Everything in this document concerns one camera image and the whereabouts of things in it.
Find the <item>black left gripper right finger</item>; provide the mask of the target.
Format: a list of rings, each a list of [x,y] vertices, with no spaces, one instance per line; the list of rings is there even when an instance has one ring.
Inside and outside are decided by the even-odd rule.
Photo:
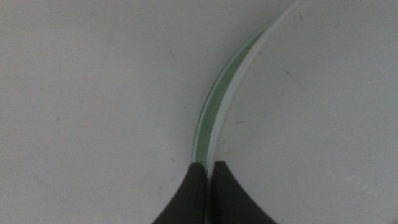
[[[276,224],[246,193],[225,161],[216,161],[211,180],[211,222]]]

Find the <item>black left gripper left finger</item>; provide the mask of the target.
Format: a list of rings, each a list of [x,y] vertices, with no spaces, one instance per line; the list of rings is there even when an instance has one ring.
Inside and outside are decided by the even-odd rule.
[[[153,224],[203,224],[206,213],[207,176],[201,163],[191,163],[167,206]]]

